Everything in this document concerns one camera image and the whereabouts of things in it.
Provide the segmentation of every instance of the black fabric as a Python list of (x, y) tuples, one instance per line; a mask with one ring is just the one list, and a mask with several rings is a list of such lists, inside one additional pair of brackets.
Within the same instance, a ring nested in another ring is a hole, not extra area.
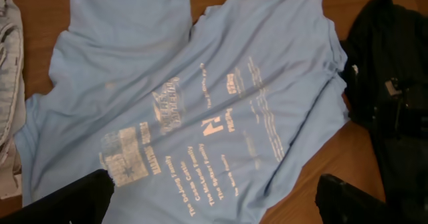
[(341, 44), (350, 117), (370, 132), (387, 205), (428, 223), (428, 18), (371, 0)]
[(382, 201), (332, 175), (320, 177), (315, 203), (324, 224), (411, 223)]
[(0, 219), (0, 224), (101, 224), (113, 192), (107, 171), (97, 170)]

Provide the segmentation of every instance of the light blue shirt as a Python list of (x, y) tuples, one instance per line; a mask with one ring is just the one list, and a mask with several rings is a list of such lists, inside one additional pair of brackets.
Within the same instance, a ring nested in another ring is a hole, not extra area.
[(257, 223), (345, 123), (322, 0), (70, 0), (15, 136), (27, 205), (92, 171), (104, 223)]

